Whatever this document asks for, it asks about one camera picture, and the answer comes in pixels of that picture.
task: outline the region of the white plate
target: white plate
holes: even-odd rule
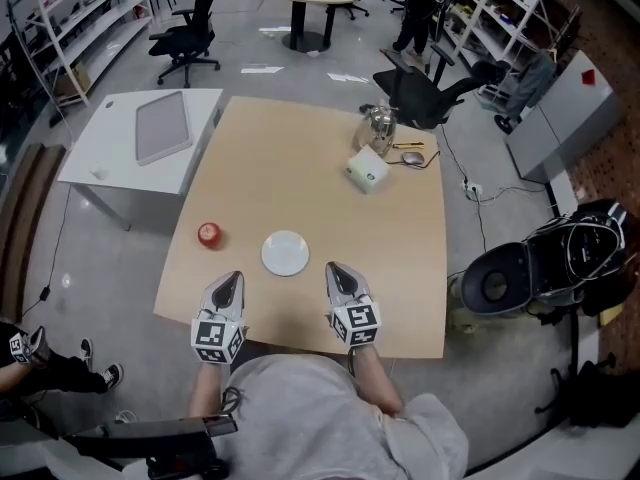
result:
[[[277,276],[294,276],[308,261],[309,246],[293,231],[276,231],[262,244],[262,263]]]

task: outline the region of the power strip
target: power strip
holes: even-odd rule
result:
[[[462,187],[462,190],[464,190],[467,197],[472,201],[475,201],[482,195],[482,185],[479,185],[478,183],[472,183],[470,181],[462,180],[460,182],[460,186]]]

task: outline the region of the red apple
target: red apple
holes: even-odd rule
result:
[[[202,245],[209,249],[213,249],[218,245],[221,238],[222,231],[220,231],[220,227],[213,222],[205,222],[198,229],[198,240]]]

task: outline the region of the wooden table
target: wooden table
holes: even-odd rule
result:
[[[438,158],[425,170],[391,168],[386,186],[365,195],[344,175],[361,116],[296,103],[234,97],[205,151],[187,194],[162,273],[154,313],[190,324],[204,289],[241,270],[248,338],[274,345],[346,353],[324,317],[324,269],[346,263],[366,278],[380,304],[376,345],[386,357],[442,357],[446,305],[446,237]],[[398,126],[399,142],[435,137]],[[392,150],[388,161],[399,158]],[[219,250],[199,244],[213,221]],[[274,231],[300,233],[310,249],[298,275],[262,265]]]
[[[331,30],[333,18],[336,14],[336,5],[352,4],[356,0],[291,0],[291,33],[282,38],[282,44],[291,50],[298,52],[311,52],[317,50],[323,52],[331,46]],[[324,36],[316,32],[304,31],[304,14],[307,4],[327,5],[327,23],[324,28]]]

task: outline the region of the gray floor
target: gray floor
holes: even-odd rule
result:
[[[193,0],[178,0],[191,7]],[[390,15],[388,3],[365,4],[371,16],[350,21],[338,11],[332,48],[311,58],[280,44],[280,37],[260,27],[289,25],[290,4],[282,0],[215,0],[212,23],[216,39],[212,58],[221,71],[198,66],[192,87],[223,88],[232,95],[260,96],[356,112],[360,104],[384,96],[373,84],[333,81],[327,73],[350,74],[371,80],[374,72],[390,69],[378,52],[399,31],[400,16]],[[174,24],[163,4],[163,27]],[[309,6],[306,28],[322,31],[325,13]],[[167,59],[149,57],[151,45],[143,32],[120,56],[91,93],[94,105],[115,92],[153,89]],[[283,66],[272,75],[241,74],[252,65]],[[448,68],[447,86],[467,74],[458,63]],[[182,73],[167,78],[163,88],[181,87]],[[499,187],[526,186],[518,179],[493,115],[473,95],[457,107],[446,134],[471,180],[485,196]],[[78,136],[91,108],[72,108],[69,126]],[[29,141],[69,145],[70,135],[59,124],[53,130],[48,116],[36,123]],[[482,253],[477,206],[465,199],[461,175],[443,141],[440,142],[449,272],[463,269]],[[125,380],[104,396],[50,393],[40,406],[67,430],[92,426],[117,410],[131,409],[144,420],[182,416],[191,390],[196,361],[189,348],[188,328],[153,316],[152,309],[172,230],[182,201],[161,195],[98,190],[105,200],[129,216],[129,233],[117,229],[95,208],[71,193],[55,269],[51,296],[25,318],[29,329],[44,325],[51,345],[74,354],[80,339],[90,336],[96,349],[96,368],[112,361],[125,367]],[[38,227],[29,266],[25,307],[37,300],[49,279],[67,187],[55,184]],[[487,247],[523,239],[551,215],[545,194],[507,192],[481,209]],[[531,320],[509,322],[475,334],[447,334],[444,359],[386,361],[405,397],[432,391],[449,406],[471,442],[470,464],[484,462],[522,442],[544,426],[534,416],[536,404],[552,394],[551,367],[568,361],[567,337],[562,329],[541,328]]]

